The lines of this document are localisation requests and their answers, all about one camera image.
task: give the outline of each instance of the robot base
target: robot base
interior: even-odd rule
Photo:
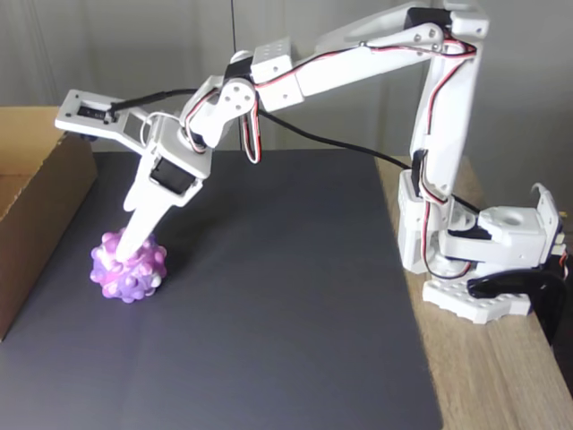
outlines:
[[[474,324],[485,324],[505,315],[527,315],[531,302],[527,294],[500,294],[495,298],[473,298],[459,280],[427,280],[422,299],[453,312]]]

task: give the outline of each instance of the white plastic bracket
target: white plastic bracket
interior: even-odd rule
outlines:
[[[215,148],[228,123],[249,113],[255,98],[255,90],[250,82],[241,78],[230,79],[221,88],[217,104],[209,112],[202,110],[193,117],[191,129],[202,136],[207,146]]]
[[[112,103],[119,101],[122,100],[86,91],[70,90],[58,111],[55,126],[68,132],[118,141],[128,149],[141,155],[145,151],[145,146],[126,134],[125,127],[130,116],[135,116],[140,121],[145,122],[148,114],[143,109],[133,107],[122,110],[116,112],[114,117],[109,116],[104,120],[81,115],[82,108],[107,112],[111,108]]]
[[[257,47],[251,64],[251,76],[255,84],[268,82],[293,69],[290,38]],[[294,74],[271,85],[257,87],[262,104],[269,112],[287,108],[304,101]]]
[[[531,309],[527,294],[501,294],[491,299],[474,298],[467,293],[465,282],[455,280],[427,280],[423,284],[422,299],[474,324],[486,324],[505,315],[527,315]]]
[[[539,213],[539,218],[545,230],[545,247],[542,252],[543,260],[545,261],[552,253],[554,241],[557,239],[557,232],[560,227],[560,216],[555,206],[553,196],[547,188],[537,183],[533,186],[533,190],[539,191],[537,212]]]
[[[202,187],[203,182],[200,179],[195,179],[195,182],[183,195],[177,195],[153,182],[149,176],[140,176],[139,181],[136,177],[124,203],[124,207],[131,208],[135,205],[135,211],[133,211],[129,224],[117,246],[116,259],[123,262],[132,256],[171,206],[185,206]]]

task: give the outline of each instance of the black cable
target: black cable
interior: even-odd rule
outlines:
[[[308,133],[305,130],[302,130],[302,129],[300,129],[300,128],[292,125],[292,124],[289,124],[287,121],[282,120],[282,119],[280,119],[280,118],[278,118],[278,117],[276,117],[276,116],[274,116],[274,115],[270,114],[269,112],[266,112],[262,109],[259,109],[259,115],[264,116],[265,118],[269,119],[273,123],[278,124],[281,127],[284,127],[293,133],[299,134],[306,139],[310,139],[311,141],[325,143],[327,145],[336,146],[339,148],[345,148],[345,149],[351,150],[351,151],[362,152],[364,154],[371,155],[371,156],[376,157],[378,159],[383,159],[384,161],[388,161],[388,163],[391,163],[394,166],[398,166],[399,168],[401,168],[403,170],[410,168],[410,166],[408,166],[406,163],[403,163],[399,159],[395,159],[395,158],[391,157],[390,155],[386,155],[386,154],[383,154],[381,152],[377,152],[376,150],[369,150],[368,148],[353,145],[352,143],[335,141],[333,139],[329,139],[328,137],[322,137],[322,136],[318,136],[316,134]],[[454,195],[454,199],[456,199],[456,201],[458,203],[466,206],[470,211],[475,212],[475,213],[479,213],[480,209],[478,209],[472,203],[467,202],[466,200],[462,199],[461,197],[457,197],[456,195]]]
[[[137,99],[129,99],[124,101],[119,101],[117,103],[112,103],[111,108],[107,111],[110,115],[120,110],[125,110],[129,108],[136,108],[142,105],[149,105],[149,103],[155,103],[156,101],[161,101],[169,99],[176,96],[192,96],[197,89],[195,88],[184,88],[180,90],[171,91],[160,91],[149,96],[138,97]]]

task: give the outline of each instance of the brown cardboard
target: brown cardboard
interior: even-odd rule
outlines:
[[[0,107],[0,339],[96,177],[90,145],[55,107]]]

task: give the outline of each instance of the wall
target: wall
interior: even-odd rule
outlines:
[[[0,2],[0,105],[26,105],[33,100],[7,25],[6,9],[6,4]]]
[[[317,36],[399,0],[234,0],[237,48],[291,35],[303,54]],[[573,3],[481,0],[492,18],[466,152],[490,203],[530,203],[534,181],[573,213]],[[230,0],[2,0],[0,104],[57,104],[69,88],[131,97],[196,86],[233,53]],[[422,68],[372,78],[281,115],[301,127],[406,153]],[[181,100],[162,108],[173,109]],[[265,124],[265,147],[314,145]],[[235,148],[236,133],[223,145]]]
[[[533,202],[540,181],[573,216],[573,2],[481,2],[492,25],[467,153],[489,202]]]

